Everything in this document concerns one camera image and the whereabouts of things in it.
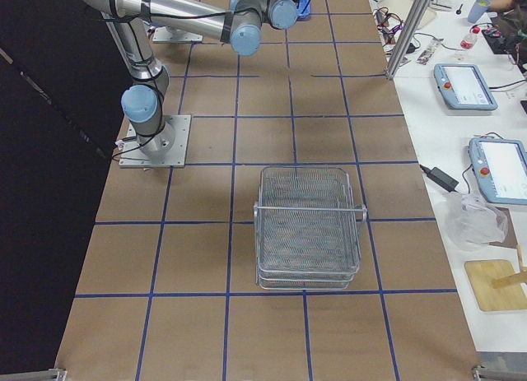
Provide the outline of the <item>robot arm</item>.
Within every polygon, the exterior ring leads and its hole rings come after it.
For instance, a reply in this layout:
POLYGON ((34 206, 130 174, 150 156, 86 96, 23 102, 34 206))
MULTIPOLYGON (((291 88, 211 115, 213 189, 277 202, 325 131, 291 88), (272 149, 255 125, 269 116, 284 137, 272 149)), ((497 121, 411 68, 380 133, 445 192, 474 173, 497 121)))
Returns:
POLYGON ((146 25, 168 26, 229 44, 240 56, 257 52, 261 27, 287 30, 298 0, 230 0, 227 8, 195 0, 82 0, 101 13, 133 81, 121 96, 131 133, 114 160, 122 168, 182 167, 191 118, 163 110, 169 73, 152 51, 146 25))

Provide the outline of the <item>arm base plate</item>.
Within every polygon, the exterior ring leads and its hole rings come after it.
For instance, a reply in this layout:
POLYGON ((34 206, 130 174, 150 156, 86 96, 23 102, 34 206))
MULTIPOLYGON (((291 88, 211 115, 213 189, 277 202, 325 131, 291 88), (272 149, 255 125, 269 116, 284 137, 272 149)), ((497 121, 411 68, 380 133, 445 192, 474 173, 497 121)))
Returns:
POLYGON ((191 44, 201 43, 203 37, 170 26, 162 26, 154 30, 152 41, 156 44, 191 44))
POLYGON ((164 115, 164 129, 148 144, 139 146, 133 125, 128 125, 127 136, 132 140, 124 143, 123 154, 118 156, 121 168, 184 167, 188 148, 190 115, 164 115))

